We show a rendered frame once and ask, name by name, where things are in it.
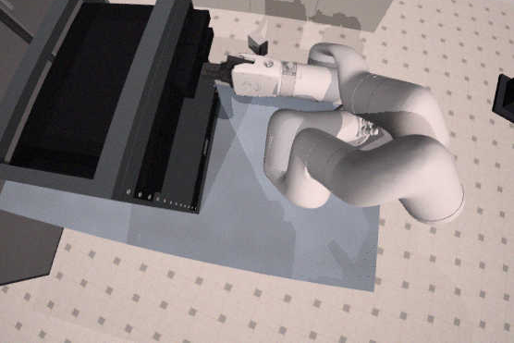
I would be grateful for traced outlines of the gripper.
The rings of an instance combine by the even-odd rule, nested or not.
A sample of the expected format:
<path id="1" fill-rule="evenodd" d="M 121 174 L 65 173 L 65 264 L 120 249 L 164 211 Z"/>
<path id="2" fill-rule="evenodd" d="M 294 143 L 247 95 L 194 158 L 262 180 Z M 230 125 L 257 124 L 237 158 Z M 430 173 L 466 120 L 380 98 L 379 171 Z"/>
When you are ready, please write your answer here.
<path id="1" fill-rule="evenodd" d="M 272 97 L 279 96 L 283 63 L 263 55 L 228 55 L 221 64 L 204 62 L 201 74 L 228 83 L 237 95 Z"/>

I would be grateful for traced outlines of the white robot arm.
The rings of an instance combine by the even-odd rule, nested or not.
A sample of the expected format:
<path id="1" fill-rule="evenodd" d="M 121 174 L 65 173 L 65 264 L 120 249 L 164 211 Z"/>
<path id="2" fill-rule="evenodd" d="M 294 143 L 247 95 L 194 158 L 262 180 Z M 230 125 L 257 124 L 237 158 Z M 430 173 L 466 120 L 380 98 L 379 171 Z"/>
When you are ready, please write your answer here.
<path id="1" fill-rule="evenodd" d="M 462 212 L 465 193 L 447 125 L 425 87 L 371 73 L 349 46 L 317 43 L 307 64 L 284 61 L 279 96 L 340 98 L 344 106 L 271 115 L 263 172 L 290 202 L 318 208 L 330 192 L 357 207 L 398 199 L 414 219 L 433 226 Z M 355 147 L 378 134 L 372 124 L 393 140 L 368 151 Z"/>

